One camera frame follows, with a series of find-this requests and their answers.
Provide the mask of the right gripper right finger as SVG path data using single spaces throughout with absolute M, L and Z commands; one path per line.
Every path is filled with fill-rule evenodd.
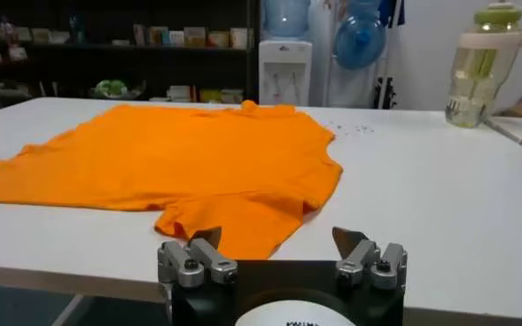
M 406 289 L 408 253 L 401 244 L 390 243 L 381 251 L 362 232 L 340 227 L 332 228 L 332 237 L 341 256 L 335 265 L 340 287 L 353 288 L 367 276 L 375 289 Z

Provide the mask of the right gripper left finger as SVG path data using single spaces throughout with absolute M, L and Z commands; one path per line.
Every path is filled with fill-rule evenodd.
M 186 246 L 176 241 L 162 243 L 157 250 L 159 283 L 197 288 L 209 276 L 214 283 L 234 284 L 238 263 L 217 251 L 221 235 L 222 228 L 214 227 L 196 232 Z

